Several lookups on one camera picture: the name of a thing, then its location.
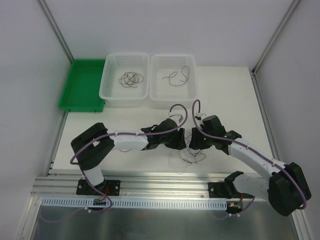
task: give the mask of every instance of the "robotic arm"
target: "robotic arm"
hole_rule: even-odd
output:
[[[236,171],[226,177],[221,188],[214,189],[214,193],[223,198],[233,198],[238,193],[247,193],[268,200],[272,207],[281,215],[288,216],[303,204],[303,199],[293,182],[275,165],[283,168],[297,183],[306,200],[311,198],[311,192],[300,166],[292,162],[285,164],[279,160],[270,158],[272,163],[265,161],[261,156],[249,150],[250,146],[257,149],[246,141],[240,134],[231,130],[226,131],[216,115],[195,116],[198,126],[204,133],[218,137],[211,138],[203,135],[196,127],[192,129],[192,139],[189,147],[194,150],[208,149],[215,146],[216,149],[231,155],[259,173],[262,178],[251,177],[243,172]],[[236,140],[240,145],[225,139]]]
[[[186,148],[185,129],[180,128],[164,134],[154,134],[170,131],[177,128],[183,120],[181,114],[171,114],[169,118],[162,121],[159,125],[141,128],[136,132],[118,133],[107,129],[103,123],[99,122],[77,136],[71,142],[71,147],[76,154],[80,169],[85,173],[88,181],[99,191],[104,192],[106,181],[101,172],[99,164],[112,150],[151,150],[164,144],[171,149],[182,150]],[[95,141],[85,147],[94,139],[103,135],[109,135]]]

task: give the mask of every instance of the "white plastic bin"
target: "white plastic bin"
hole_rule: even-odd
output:
[[[145,53],[111,53],[104,63],[99,96],[106,106],[134,107],[140,105],[149,92],[150,57]],[[143,81],[129,87],[119,83],[128,72],[143,76]]]
[[[189,54],[151,57],[150,98],[160,108],[181,103],[191,108],[198,98],[195,58]]]

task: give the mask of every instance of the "green tray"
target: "green tray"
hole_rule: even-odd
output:
[[[104,59],[76,59],[66,80],[59,108],[68,112],[102,112],[105,101],[99,97]]]

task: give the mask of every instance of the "white tabletop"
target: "white tabletop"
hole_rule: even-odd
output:
[[[199,99],[201,112],[217,115],[227,131],[234,130],[255,145],[263,153],[271,156],[271,150],[256,94],[246,67],[197,66]],[[70,165],[74,152],[71,141],[93,124],[102,122],[107,129],[136,131],[159,124],[168,117],[168,110],[150,106],[136,108],[105,107],[101,113],[68,114],[56,158],[54,170],[79,169]],[[189,117],[185,131],[193,127]],[[159,146],[154,150],[111,151],[101,163],[101,169],[116,172],[161,172],[161,173],[232,173],[243,171],[253,173],[250,167],[240,160],[226,155],[215,147],[203,151],[206,159],[198,164],[187,164],[179,157],[179,151]]]

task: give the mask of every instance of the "gray wall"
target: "gray wall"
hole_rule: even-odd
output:
[[[320,239],[320,1],[303,0],[257,79],[282,160],[298,163],[311,189],[306,209]]]
[[[0,239],[12,240],[49,162],[70,64],[35,0],[0,2]]]
[[[75,58],[189,53],[253,68],[292,0],[46,0]]]

